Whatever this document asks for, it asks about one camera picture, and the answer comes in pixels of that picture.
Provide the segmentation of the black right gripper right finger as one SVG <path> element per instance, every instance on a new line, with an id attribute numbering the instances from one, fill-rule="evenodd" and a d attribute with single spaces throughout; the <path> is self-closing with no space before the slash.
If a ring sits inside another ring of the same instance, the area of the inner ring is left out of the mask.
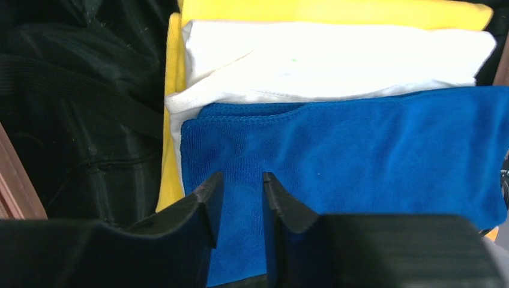
<path id="1" fill-rule="evenodd" d="M 318 214 L 263 175 L 269 287 L 504 287 L 480 234 L 440 214 Z"/>

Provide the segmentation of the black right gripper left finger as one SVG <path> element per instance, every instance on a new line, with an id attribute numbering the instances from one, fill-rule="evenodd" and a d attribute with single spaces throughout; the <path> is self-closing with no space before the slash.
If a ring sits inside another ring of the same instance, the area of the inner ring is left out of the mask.
<path id="1" fill-rule="evenodd" d="M 100 221 L 1 221 L 2 287 L 205 287 L 223 175 L 128 229 Z"/>

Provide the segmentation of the blue microfibre towel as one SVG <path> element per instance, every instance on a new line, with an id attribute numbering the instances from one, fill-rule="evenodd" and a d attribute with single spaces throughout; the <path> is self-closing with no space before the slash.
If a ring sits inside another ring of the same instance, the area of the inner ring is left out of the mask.
<path id="1" fill-rule="evenodd" d="M 262 174 L 316 212 L 448 213 L 503 223 L 508 88 L 347 101 L 210 104 L 181 127 L 187 193 L 224 175 L 208 285 L 266 271 Z"/>

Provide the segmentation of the white shirt blue print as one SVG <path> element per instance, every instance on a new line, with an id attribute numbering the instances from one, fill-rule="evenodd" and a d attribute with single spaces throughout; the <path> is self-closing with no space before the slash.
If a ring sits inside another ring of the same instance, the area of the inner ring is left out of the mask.
<path id="1" fill-rule="evenodd" d="M 487 31 L 193 20 L 183 36 L 184 89 L 165 105 L 184 194 L 218 172 L 249 196 L 267 172 L 298 196 L 359 190 L 370 172 L 402 191 L 411 156 L 434 192 L 472 163 L 496 187 L 507 99 L 474 89 Z"/>

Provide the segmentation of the yellow garment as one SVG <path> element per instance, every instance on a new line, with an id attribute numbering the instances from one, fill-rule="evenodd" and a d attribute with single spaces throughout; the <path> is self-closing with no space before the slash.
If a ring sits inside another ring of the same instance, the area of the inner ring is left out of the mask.
<path id="1" fill-rule="evenodd" d="M 181 126 L 207 104 L 473 86 L 493 10 L 462 1 L 179 1 L 169 18 L 158 211 L 184 196 Z"/>

